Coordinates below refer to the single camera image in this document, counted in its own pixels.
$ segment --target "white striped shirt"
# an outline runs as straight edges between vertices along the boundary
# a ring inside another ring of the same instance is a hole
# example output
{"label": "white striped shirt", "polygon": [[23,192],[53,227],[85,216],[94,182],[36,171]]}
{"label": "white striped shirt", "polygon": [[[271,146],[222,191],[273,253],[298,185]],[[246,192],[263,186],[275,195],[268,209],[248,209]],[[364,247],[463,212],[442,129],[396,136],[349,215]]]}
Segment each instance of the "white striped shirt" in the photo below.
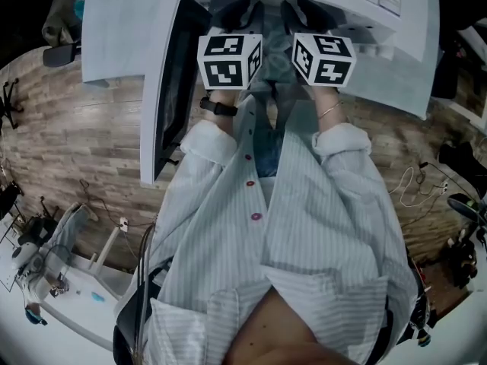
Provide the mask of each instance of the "white striped shirt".
{"label": "white striped shirt", "polygon": [[[151,300],[150,363],[219,365],[273,286],[316,340],[365,363],[393,313],[392,348],[416,285],[367,134],[348,123],[316,133],[314,105],[286,125],[269,208],[253,162],[256,102],[240,105],[230,137],[201,121],[183,140],[151,248],[151,269],[173,256]],[[129,288],[117,309],[133,295]]]}

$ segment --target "shirt cuff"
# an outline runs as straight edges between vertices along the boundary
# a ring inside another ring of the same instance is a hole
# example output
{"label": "shirt cuff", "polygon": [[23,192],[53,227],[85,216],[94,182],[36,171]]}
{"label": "shirt cuff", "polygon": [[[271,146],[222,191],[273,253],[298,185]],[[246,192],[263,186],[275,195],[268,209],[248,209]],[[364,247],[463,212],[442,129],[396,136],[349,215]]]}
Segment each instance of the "shirt cuff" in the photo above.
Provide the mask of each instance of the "shirt cuff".
{"label": "shirt cuff", "polygon": [[237,141],[213,122],[201,120],[184,137],[181,151],[226,166],[237,151]]}
{"label": "shirt cuff", "polygon": [[321,157],[328,157],[343,151],[366,150],[371,153],[372,143],[367,132],[351,125],[341,123],[325,132],[313,135],[313,149]]}

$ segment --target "skin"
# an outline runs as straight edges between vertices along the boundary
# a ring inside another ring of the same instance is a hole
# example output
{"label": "skin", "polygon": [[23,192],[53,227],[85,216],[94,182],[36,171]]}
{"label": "skin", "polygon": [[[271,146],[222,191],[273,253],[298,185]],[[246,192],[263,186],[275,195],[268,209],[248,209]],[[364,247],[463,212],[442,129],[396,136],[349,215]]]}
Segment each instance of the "skin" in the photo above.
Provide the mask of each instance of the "skin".
{"label": "skin", "polygon": [[36,314],[37,316],[40,316],[40,304],[28,303],[25,308],[30,309],[30,311],[32,311],[34,314]]}
{"label": "skin", "polygon": [[[333,108],[338,102],[334,88],[312,87],[317,116]],[[235,106],[238,92],[215,90],[210,100]],[[206,112],[205,119],[214,122],[222,131],[233,136],[233,118]],[[342,106],[335,107],[319,118],[320,132],[347,121]],[[269,292],[250,314],[234,338],[223,365],[355,365],[317,343],[313,332],[301,317],[285,302],[277,290]]]}

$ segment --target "small white box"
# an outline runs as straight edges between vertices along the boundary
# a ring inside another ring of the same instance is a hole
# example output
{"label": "small white box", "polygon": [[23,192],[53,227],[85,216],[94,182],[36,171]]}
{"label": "small white box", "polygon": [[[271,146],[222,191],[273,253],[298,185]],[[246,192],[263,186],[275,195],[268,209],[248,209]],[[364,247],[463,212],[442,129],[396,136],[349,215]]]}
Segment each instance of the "small white box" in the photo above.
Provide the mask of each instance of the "small white box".
{"label": "small white box", "polygon": [[201,36],[198,65],[207,90],[247,89],[262,66],[259,34]]}
{"label": "small white box", "polygon": [[349,38],[296,33],[292,63],[309,85],[346,87],[357,57]]}

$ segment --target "black watch strap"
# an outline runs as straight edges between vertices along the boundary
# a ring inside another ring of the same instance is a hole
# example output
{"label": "black watch strap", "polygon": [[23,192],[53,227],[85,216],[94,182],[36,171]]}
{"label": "black watch strap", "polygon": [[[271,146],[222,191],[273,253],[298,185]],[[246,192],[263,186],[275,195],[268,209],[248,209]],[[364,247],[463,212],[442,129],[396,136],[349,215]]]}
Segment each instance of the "black watch strap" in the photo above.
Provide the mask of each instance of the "black watch strap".
{"label": "black watch strap", "polygon": [[234,117],[237,115],[238,108],[234,106],[225,106],[222,103],[213,103],[209,97],[203,97],[199,106],[204,110],[213,112],[215,115]]}

